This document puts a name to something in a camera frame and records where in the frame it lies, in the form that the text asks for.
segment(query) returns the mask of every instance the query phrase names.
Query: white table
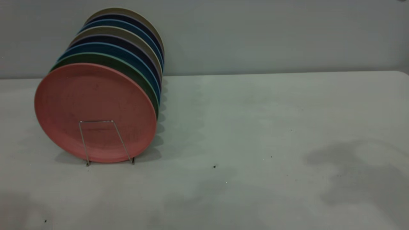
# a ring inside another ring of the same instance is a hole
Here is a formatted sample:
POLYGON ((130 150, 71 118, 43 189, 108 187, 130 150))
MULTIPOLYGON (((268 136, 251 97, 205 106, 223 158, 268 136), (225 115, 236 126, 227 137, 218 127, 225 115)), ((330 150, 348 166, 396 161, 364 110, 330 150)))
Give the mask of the white table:
POLYGON ((165 77, 135 165, 44 134, 39 79, 0 81, 1 229, 407 230, 409 76, 165 77))

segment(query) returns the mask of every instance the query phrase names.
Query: navy blue plate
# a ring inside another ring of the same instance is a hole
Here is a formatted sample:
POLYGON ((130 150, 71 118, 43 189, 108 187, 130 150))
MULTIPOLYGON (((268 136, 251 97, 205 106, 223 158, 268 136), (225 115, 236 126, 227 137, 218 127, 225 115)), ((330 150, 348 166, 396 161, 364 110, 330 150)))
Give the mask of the navy blue plate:
POLYGON ((153 40, 153 42, 156 44, 157 47, 160 47, 160 51, 161 51, 160 53, 161 53, 163 58, 165 57, 164 56, 164 51, 163 51, 162 46, 160 45, 160 43, 158 41, 158 38, 153 34, 153 32, 145 24, 143 24, 142 22, 140 22, 140 21, 138 21, 138 20, 136 20, 136 19, 134 19, 132 17, 129 17, 129 16, 126 16, 126 15, 123 15, 123 14, 104 14, 104 15, 93 18, 91 21, 87 22, 85 25, 88 25, 88 24, 90 24, 92 22, 95 22, 95 21, 98 21, 98 20, 103 20, 103 19, 121 20, 121 21, 130 23, 130 24, 140 28, 143 32, 145 32, 153 40))
POLYGON ((115 27, 119 27, 122 29, 126 29, 134 34, 136 34, 137 36, 139 36, 140 38, 142 38, 151 48, 152 50, 155 52, 156 56, 158 57, 158 59, 160 60, 162 67, 164 65, 163 62, 163 57, 162 54, 160 52, 160 48, 158 48, 158 46, 155 44, 155 42, 153 42, 153 40, 145 33, 143 32, 140 28, 121 21, 121 20, 115 20, 115 19, 103 19, 103 20, 98 20, 98 21, 94 21, 92 23, 89 23, 87 25, 85 25, 84 27, 82 27, 82 29, 78 32, 81 33, 82 31, 92 28, 92 27, 97 27, 97 26, 115 26, 115 27))
POLYGON ((87 36, 84 37, 75 43, 71 44, 71 46, 68 47, 70 49, 71 47, 85 44, 85 43, 92 43, 92 42, 102 42, 102 43, 109 43, 113 44, 119 47, 122 47, 131 53, 133 53, 135 56, 138 56, 151 70, 152 74, 155 76, 157 83, 159 84, 159 88, 162 89, 162 83, 161 83, 161 78, 159 75, 159 70, 155 67, 153 64, 153 61, 148 57, 148 55, 139 47, 137 47, 135 44, 131 43, 130 41, 120 38, 117 36, 112 36, 112 35, 92 35, 92 36, 87 36))

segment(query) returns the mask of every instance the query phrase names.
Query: blue plate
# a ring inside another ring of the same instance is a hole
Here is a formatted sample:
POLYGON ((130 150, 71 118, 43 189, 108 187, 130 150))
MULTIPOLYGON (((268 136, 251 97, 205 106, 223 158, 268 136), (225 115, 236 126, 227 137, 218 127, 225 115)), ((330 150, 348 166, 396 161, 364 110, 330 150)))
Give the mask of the blue plate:
POLYGON ((145 32, 153 40, 153 42, 155 43, 155 45, 157 47, 161 48, 160 53, 161 53, 162 57, 165 57, 164 56, 164 51, 162 50, 162 46, 160 45, 160 43, 158 41, 158 38, 153 34, 153 32, 145 24, 143 24, 142 22, 140 22, 140 21, 138 21, 138 20, 136 20, 136 19, 134 19, 132 17, 129 17, 129 16, 126 16, 126 15, 123 15, 123 14, 104 14, 104 15, 93 18, 91 21, 87 22, 86 25, 88 25, 88 24, 90 24, 92 22, 98 21, 98 20, 103 20, 103 19, 121 20, 121 21, 130 23, 130 24, 140 28, 143 32, 145 32))
POLYGON ((162 89, 162 83, 161 83, 161 78, 159 75, 159 71, 153 61, 148 57, 148 55, 139 47, 137 47, 135 44, 131 43, 130 41, 120 38, 117 36, 112 36, 112 35, 92 35, 92 36, 87 36, 84 37, 75 43, 71 44, 71 46, 68 47, 70 49, 71 47, 81 45, 81 44, 86 44, 86 43, 92 43, 92 42, 102 42, 102 43, 109 43, 112 45, 116 45, 119 47, 122 47, 131 53, 133 53, 135 56, 139 57, 143 63, 147 65, 147 67, 151 70, 152 74, 156 78, 156 82, 159 84, 159 88, 162 89))
POLYGON ((158 104, 160 104, 160 88, 159 84, 155 79, 154 74, 152 71, 149 69, 149 67, 138 57, 135 56, 133 53, 130 51, 108 43, 86 43, 86 44, 81 44, 77 45, 74 47, 71 47, 68 49, 59 59, 63 59, 67 56, 73 55, 73 54, 78 54, 78 53, 85 53, 85 52, 93 52, 93 53, 102 53, 102 54, 108 54, 114 57, 117 57, 128 64, 132 65, 134 68, 139 70, 143 76, 148 80, 150 83, 151 87, 153 88, 156 97, 158 99, 158 104))
POLYGON ((163 69, 163 57, 162 54, 160 52, 160 48, 156 46, 155 42, 153 42, 153 40, 145 33, 143 32, 140 28, 121 21, 121 20, 114 20, 114 19, 103 19, 103 20, 98 20, 98 21, 94 21, 92 23, 89 23, 87 25, 85 25, 84 27, 82 27, 82 29, 78 32, 81 33, 82 31, 92 28, 92 27, 97 27, 97 26, 115 26, 115 27, 119 27, 122 29, 126 29, 136 35, 138 35, 140 38, 142 38, 151 48, 152 50, 155 52, 156 56, 158 57, 160 63, 162 64, 162 69, 163 69))

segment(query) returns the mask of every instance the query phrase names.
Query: green plate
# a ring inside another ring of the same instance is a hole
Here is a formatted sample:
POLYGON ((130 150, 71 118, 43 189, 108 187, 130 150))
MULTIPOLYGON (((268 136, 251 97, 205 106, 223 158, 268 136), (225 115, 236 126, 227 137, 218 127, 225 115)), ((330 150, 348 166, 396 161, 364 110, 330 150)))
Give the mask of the green plate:
POLYGON ((148 80, 146 80, 143 75, 134 67, 128 65, 127 63, 123 62, 121 59, 118 59, 114 56, 101 54, 101 53, 79 53, 68 56, 64 59, 61 59, 57 62, 53 68, 50 70, 53 71, 61 66, 72 64, 72 63, 94 63, 99 65, 104 65, 110 67, 114 70, 118 70, 119 72, 125 74, 133 81, 136 82, 148 95, 151 103, 155 109, 156 119, 159 113, 159 105, 155 96, 155 93, 152 87, 149 86, 148 80))

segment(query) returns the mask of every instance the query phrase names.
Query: wire plate stand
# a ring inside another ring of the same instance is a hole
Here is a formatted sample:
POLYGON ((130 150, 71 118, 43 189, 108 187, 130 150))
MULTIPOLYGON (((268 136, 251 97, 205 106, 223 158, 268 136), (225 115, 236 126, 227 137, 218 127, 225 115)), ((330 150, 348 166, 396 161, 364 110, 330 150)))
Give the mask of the wire plate stand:
POLYGON ((121 140, 122 145, 123 145, 123 147, 124 147, 124 149, 125 149, 126 155, 128 156, 129 162, 131 162, 131 164, 133 164, 133 165, 134 165, 134 164, 135 164, 135 157, 130 158, 129 153, 128 153, 128 150, 126 149, 125 143, 124 143, 124 141, 122 140, 121 134, 120 134, 120 132, 119 132, 119 130, 118 130, 118 127, 117 127, 117 124, 115 123, 115 121, 114 121, 114 120, 101 120, 101 121, 79 121, 79 122, 78 122, 78 125, 79 125, 79 131, 80 131, 80 133, 81 133, 82 144, 84 145, 85 155, 87 156, 87 167, 91 165, 91 161, 90 161, 90 158, 88 157, 87 146, 85 145, 85 140, 84 140, 84 135, 82 134, 81 124, 83 124, 83 123, 103 123, 103 122, 111 122, 111 123, 113 123, 113 124, 114 124, 115 129, 117 130, 117 133, 118 133, 119 139, 121 140))

